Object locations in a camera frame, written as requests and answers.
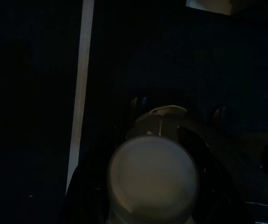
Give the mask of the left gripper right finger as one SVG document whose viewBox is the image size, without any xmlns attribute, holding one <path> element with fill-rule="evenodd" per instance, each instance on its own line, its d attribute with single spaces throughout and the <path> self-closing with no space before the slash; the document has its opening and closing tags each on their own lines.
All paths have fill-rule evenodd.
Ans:
<svg viewBox="0 0 268 224">
<path fill-rule="evenodd" d="M 185 127 L 178 128 L 178 142 L 191 155 L 199 176 L 199 196 L 192 212 L 196 223 L 236 223 L 231 193 L 206 142 Z"/>
</svg>

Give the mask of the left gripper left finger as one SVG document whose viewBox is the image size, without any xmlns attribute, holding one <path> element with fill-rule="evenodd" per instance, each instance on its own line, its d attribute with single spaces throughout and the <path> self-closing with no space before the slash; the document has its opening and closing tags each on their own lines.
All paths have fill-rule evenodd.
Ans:
<svg viewBox="0 0 268 224">
<path fill-rule="evenodd" d="M 107 168 L 124 141 L 119 130 L 100 135 L 75 169 L 66 194 L 67 224 L 105 224 L 109 213 Z"/>
</svg>

